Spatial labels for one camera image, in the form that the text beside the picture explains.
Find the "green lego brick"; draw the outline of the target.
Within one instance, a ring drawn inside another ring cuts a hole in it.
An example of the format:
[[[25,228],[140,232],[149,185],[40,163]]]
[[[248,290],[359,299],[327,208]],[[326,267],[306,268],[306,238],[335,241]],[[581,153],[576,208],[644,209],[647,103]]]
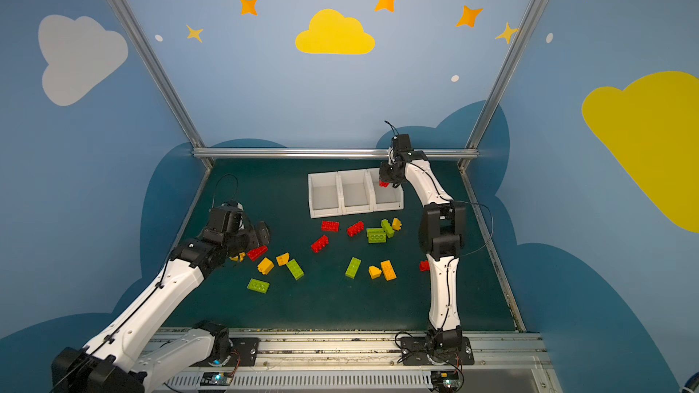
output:
[[[393,238],[395,235],[395,230],[393,229],[391,223],[387,219],[383,219],[380,222],[380,226],[382,227],[382,230],[386,234],[387,238]]]
[[[352,258],[345,270],[345,277],[355,279],[362,261],[359,258]]]
[[[250,291],[254,291],[260,294],[266,294],[269,291],[270,284],[269,282],[262,281],[256,278],[252,278],[248,285],[247,289]]]
[[[366,235],[370,244],[383,244],[387,242],[387,233],[383,229],[366,229]]]
[[[298,264],[296,259],[292,259],[287,263],[287,268],[295,280],[300,280],[305,276],[303,269]]]

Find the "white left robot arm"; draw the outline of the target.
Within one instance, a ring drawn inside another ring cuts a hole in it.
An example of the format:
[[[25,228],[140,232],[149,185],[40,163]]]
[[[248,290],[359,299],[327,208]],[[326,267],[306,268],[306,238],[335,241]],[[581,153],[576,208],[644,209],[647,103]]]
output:
[[[81,349],[66,348],[51,365],[54,392],[151,392],[182,370],[223,367],[233,355],[229,329],[202,321],[151,356],[142,352],[172,312],[229,258],[269,245],[265,222],[250,221],[231,200],[209,211],[196,238],[181,242],[156,278]]]

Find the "yellow sloped lego brick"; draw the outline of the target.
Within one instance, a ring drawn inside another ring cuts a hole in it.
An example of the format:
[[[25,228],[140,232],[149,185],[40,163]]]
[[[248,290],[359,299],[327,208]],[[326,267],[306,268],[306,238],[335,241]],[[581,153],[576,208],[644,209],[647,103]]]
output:
[[[289,263],[290,259],[291,259],[291,255],[289,253],[284,253],[284,254],[276,257],[277,264],[279,267],[286,266]]]
[[[382,275],[382,270],[375,266],[369,267],[369,274],[372,279],[379,278]]]
[[[402,222],[398,218],[393,218],[391,226],[394,230],[400,231],[402,229]]]

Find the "white middle bin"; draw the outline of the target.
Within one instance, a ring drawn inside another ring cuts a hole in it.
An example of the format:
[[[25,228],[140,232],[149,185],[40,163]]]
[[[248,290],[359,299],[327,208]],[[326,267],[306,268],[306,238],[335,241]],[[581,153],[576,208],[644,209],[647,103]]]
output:
[[[371,177],[368,169],[340,171],[341,210],[344,216],[373,211]]]

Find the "green flat lego brick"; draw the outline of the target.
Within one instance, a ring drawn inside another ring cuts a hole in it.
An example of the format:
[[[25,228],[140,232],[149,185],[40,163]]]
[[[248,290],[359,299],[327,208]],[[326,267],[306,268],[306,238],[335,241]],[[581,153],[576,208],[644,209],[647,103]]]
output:
[[[248,285],[247,289],[250,291],[254,291],[260,294],[266,294],[269,291],[270,284],[269,282],[262,281],[256,278],[252,278]]]

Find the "white left bin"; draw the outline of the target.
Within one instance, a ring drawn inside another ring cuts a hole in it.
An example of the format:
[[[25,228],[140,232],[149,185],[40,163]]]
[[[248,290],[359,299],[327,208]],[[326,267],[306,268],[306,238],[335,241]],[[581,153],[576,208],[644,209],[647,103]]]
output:
[[[309,214],[311,218],[342,215],[340,175],[335,172],[308,174]]]

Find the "yellow flat lego brick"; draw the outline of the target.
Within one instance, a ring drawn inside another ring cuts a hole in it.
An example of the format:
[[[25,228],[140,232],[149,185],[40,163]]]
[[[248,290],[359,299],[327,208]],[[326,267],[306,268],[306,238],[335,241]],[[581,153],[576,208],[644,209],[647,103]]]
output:
[[[380,268],[382,269],[382,275],[387,281],[395,280],[397,278],[394,267],[389,260],[382,261],[382,263],[380,263]]]

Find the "controller board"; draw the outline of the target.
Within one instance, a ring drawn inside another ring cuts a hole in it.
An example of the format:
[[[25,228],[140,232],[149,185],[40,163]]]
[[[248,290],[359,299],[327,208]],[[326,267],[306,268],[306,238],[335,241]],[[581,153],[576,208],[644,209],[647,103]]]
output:
[[[200,387],[227,388],[233,382],[232,372],[205,372],[200,380]]]
[[[430,391],[436,393],[456,393],[463,385],[462,374],[458,371],[432,371],[430,382]]]

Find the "right controller board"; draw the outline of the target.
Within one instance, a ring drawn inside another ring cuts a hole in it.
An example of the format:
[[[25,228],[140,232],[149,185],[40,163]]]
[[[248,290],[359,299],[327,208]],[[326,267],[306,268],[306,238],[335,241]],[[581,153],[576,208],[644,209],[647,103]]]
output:
[[[430,391],[436,393],[456,393],[463,385],[462,374],[458,371],[432,371],[430,382]]]

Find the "aluminium back rail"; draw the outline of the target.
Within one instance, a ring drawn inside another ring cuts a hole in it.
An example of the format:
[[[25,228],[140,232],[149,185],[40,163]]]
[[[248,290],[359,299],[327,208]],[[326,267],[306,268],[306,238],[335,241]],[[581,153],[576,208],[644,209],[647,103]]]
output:
[[[204,159],[353,159],[383,160],[389,151],[383,148],[240,148],[195,147],[195,158]],[[458,160],[478,158],[476,149],[425,149],[429,160]]]

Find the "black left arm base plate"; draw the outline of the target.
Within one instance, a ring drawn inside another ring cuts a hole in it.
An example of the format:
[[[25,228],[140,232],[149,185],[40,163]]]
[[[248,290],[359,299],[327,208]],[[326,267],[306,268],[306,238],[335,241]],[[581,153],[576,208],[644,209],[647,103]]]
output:
[[[223,353],[213,353],[206,360],[194,364],[199,368],[225,368],[235,369],[241,367],[253,367],[256,364],[260,340],[258,338],[229,338],[229,345]]]

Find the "aluminium front rail base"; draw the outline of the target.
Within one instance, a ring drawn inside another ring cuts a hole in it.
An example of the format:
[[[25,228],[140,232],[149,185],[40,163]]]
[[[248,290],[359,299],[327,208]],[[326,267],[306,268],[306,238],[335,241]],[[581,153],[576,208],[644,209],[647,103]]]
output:
[[[151,356],[190,329],[159,329],[143,350]],[[153,391],[200,387],[205,372],[232,372],[226,389],[420,389],[431,387],[432,371],[458,371],[459,392],[498,391],[512,386],[533,392],[560,392],[562,385],[537,334],[470,333],[472,366],[404,366],[399,363],[397,338],[424,334],[392,331],[273,331],[229,329],[229,337],[258,338],[253,367],[235,369],[190,366]]]

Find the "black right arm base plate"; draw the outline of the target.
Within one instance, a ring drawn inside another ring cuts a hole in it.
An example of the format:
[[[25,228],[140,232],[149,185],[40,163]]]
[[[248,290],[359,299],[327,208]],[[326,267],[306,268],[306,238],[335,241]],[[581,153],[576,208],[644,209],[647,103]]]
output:
[[[472,366],[475,364],[473,348],[469,338],[462,338],[456,348],[439,348],[426,337],[403,335],[397,338],[400,352],[399,363],[404,366]]]

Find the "aluminium corner post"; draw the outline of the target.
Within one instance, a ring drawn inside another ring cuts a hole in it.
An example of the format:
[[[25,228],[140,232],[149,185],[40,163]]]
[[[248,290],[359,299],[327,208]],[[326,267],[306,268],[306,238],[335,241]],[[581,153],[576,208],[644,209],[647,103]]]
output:
[[[107,0],[193,150],[206,145],[127,0]]]
[[[524,11],[519,31],[515,34],[515,40],[513,40],[508,47],[502,66],[491,88],[491,92],[467,140],[465,149],[474,151],[476,156],[461,158],[459,160],[458,167],[463,175],[466,175],[467,167],[470,165],[470,162],[478,158],[477,154],[482,139],[493,120],[494,114],[505,95],[507,87],[514,76],[515,70],[524,55],[526,47],[549,1],[550,0],[530,0]]]

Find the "aluminium right corner post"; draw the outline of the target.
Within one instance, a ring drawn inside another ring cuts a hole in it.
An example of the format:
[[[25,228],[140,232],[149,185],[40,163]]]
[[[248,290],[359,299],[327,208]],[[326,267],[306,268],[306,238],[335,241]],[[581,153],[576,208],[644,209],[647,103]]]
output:
[[[491,92],[467,140],[465,149],[474,151],[476,156],[461,158],[459,160],[458,167],[463,175],[466,175],[467,167],[470,165],[470,162],[478,158],[477,154],[482,139],[493,120],[494,114],[505,95],[507,87],[514,76],[515,70],[524,55],[526,47],[549,1],[550,0],[530,0],[524,11],[519,31],[515,34],[515,40],[513,40],[508,47],[502,66],[491,88]]]

